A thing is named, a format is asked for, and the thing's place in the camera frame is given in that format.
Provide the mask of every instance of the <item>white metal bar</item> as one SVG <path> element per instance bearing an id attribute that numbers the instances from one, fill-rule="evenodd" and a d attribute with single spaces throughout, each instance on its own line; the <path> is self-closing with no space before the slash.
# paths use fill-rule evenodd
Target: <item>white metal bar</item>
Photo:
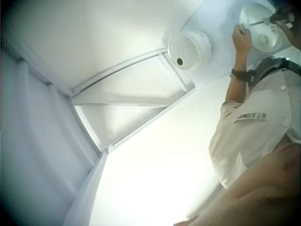
<path id="1" fill-rule="evenodd" d="M 74 95 L 73 91 L 64 84 L 60 77 L 48 68 L 45 62 L 27 45 L 20 34 L 6 28 L 1 42 L 7 45 L 8 49 L 12 49 L 12 51 L 19 54 L 21 58 L 28 62 L 37 76 L 42 77 L 46 82 L 54 84 L 66 96 L 72 97 Z"/>
<path id="2" fill-rule="evenodd" d="M 135 106 L 135 107 L 153 107 L 162 108 L 170 104 L 170 100 L 158 97 L 118 97 L 97 102 L 72 102 L 76 106 Z"/>
<path id="3" fill-rule="evenodd" d="M 165 66 L 165 68 L 170 72 L 170 78 L 185 92 L 188 92 L 188 88 L 186 84 L 183 82 L 182 78 L 178 74 L 178 72 L 175 70 L 174 66 L 171 64 L 169 59 L 161 53 L 159 54 L 159 59 L 161 63 Z"/>
<path id="4" fill-rule="evenodd" d="M 175 108 L 177 105 L 179 105 L 183 100 L 185 100 L 186 98 L 188 98 L 195 90 L 196 90 L 196 88 L 193 88 L 189 92 L 185 93 L 181 98 L 178 98 L 177 100 L 175 100 L 169 107 L 167 107 L 166 109 L 164 109 L 162 112 L 160 112 L 159 114 L 157 114 L 156 116 L 154 116 L 153 118 L 151 118 L 150 120 L 148 120 L 147 122 L 145 122 L 143 125 L 141 125 L 137 129 L 135 129 L 134 131 L 132 131 L 129 134 L 125 135 L 120 141 L 118 141 L 118 142 L 116 142 L 114 144 L 114 148 L 118 148 L 123 143 L 125 143 L 126 141 L 128 141 L 129 139 L 131 139 L 133 136 L 135 136 L 137 133 L 139 133 L 140 131 L 142 131 L 143 129 L 145 129 L 149 125 L 151 125 L 154 121 L 156 121 L 157 119 L 159 119 L 160 117 L 162 117 L 164 114 L 166 114 L 167 112 L 171 111 L 173 108 Z"/>
<path id="5" fill-rule="evenodd" d="M 101 141 L 98 138 L 98 135 L 95 133 L 94 129 L 92 128 L 91 124 L 89 123 L 89 120 L 86 118 L 82 108 L 80 106 L 75 106 L 75 110 L 81 119 L 83 125 L 85 126 L 88 134 L 90 135 L 91 139 L 94 141 L 96 147 L 98 150 L 101 150 Z"/>
<path id="6" fill-rule="evenodd" d="M 94 85 L 95 83 L 97 83 L 99 80 L 103 79 L 104 77 L 110 76 L 112 74 L 115 74 L 127 67 L 130 67 L 134 64 L 140 63 L 144 60 L 153 58 L 155 56 L 158 56 L 159 54 L 165 53 L 166 49 L 162 48 L 138 57 L 135 57 L 133 59 L 130 59 L 128 61 L 125 61 L 119 65 L 116 65 L 104 72 L 101 72 L 97 75 L 95 75 L 94 77 L 90 78 L 89 80 L 85 81 L 84 83 L 80 84 L 79 86 L 77 86 L 76 88 L 73 89 L 74 95 L 79 94 L 80 92 L 84 91 L 85 89 L 87 89 L 88 87 Z"/>
<path id="7" fill-rule="evenodd" d="M 97 161 L 95 167 L 90 172 L 84 185 L 78 192 L 69 212 L 67 213 L 63 226 L 89 225 L 98 185 L 100 183 L 107 158 L 108 154 L 104 152 L 102 157 L 100 157 Z"/>
<path id="8" fill-rule="evenodd" d="M 124 103 L 85 103 L 76 106 L 91 106 L 91 107 L 144 107 L 144 108 L 166 108 L 167 105 L 148 105 L 148 104 L 124 104 Z"/>
<path id="9" fill-rule="evenodd" d="M 86 164 L 88 164 L 88 166 L 92 168 L 94 166 L 94 162 L 87 155 L 87 153 L 85 152 L 85 148 L 82 146 L 80 141 L 76 138 L 75 132 L 69 124 L 70 120 L 66 118 L 67 115 L 62 109 L 62 103 L 55 86 L 53 84 L 50 84 L 48 87 L 49 87 L 50 97 L 53 103 L 54 111 L 56 113 L 56 118 L 60 122 L 60 126 L 62 127 L 70 145 L 81 156 L 81 159 L 83 159 L 86 162 Z"/>

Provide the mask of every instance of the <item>ceiling panel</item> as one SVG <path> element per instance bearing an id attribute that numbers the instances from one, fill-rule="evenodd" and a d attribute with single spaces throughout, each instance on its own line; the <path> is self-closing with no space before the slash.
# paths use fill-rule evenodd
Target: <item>ceiling panel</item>
<path id="1" fill-rule="evenodd" d="M 164 46 L 204 0 L 23 0 L 10 27 L 71 88 Z"/>

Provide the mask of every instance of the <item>person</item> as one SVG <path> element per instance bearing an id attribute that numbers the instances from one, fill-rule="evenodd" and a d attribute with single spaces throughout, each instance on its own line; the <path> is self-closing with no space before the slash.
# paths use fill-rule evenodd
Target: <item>person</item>
<path id="1" fill-rule="evenodd" d="M 300 12 L 291 4 L 277 12 L 295 14 L 291 29 L 276 24 L 301 50 Z M 250 76 L 251 34 L 237 25 L 232 38 L 236 62 L 209 147 L 226 194 L 205 216 L 175 226 L 301 225 L 300 66 L 268 58 Z"/>
<path id="2" fill-rule="evenodd" d="M 292 45 L 301 49 L 300 14 L 292 29 L 277 24 Z M 254 162 L 283 143 L 301 143 L 300 66 L 284 59 L 265 59 L 255 71 L 246 72 L 252 47 L 249 30 L 239 25 L 233 33 L 236 62 L 221 118 L 209 146 L 210 157 L 220 183 L 227 189 Z M 246 94 L 246 82 L 250 92 Z"/>
<path id="3" fill-rule="evenodd" d="M 280 145 L 253 164 L 207 214 L 175 226 L 299 226 L 300 145 Z"/>

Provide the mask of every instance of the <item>white wall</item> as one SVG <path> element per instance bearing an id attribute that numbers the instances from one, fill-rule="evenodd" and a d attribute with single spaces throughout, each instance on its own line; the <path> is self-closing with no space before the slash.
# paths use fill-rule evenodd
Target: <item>white wall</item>
<path id="1" fill-rule="evenodd" d="M 71 88 L 164 47 L 204 0 L 20 0 L 3 20 Z"/>
<path id="2" fill-rule="evenodd" d="M 48 86 L 25 74 L 4 51 L 1 79 L 1 204 L 18 225 L 59 226 L 92 166 L 66 138 Z M 60 100 L 77 139 L 96 162 L 66 100 Z"/>
<path id="3" fill-rule="evenodd" d="M 185 220 L 218 186 L 208 146 L 229 77 L 197 90 L 109 155 L 91 226 L 166 226 Z"/>

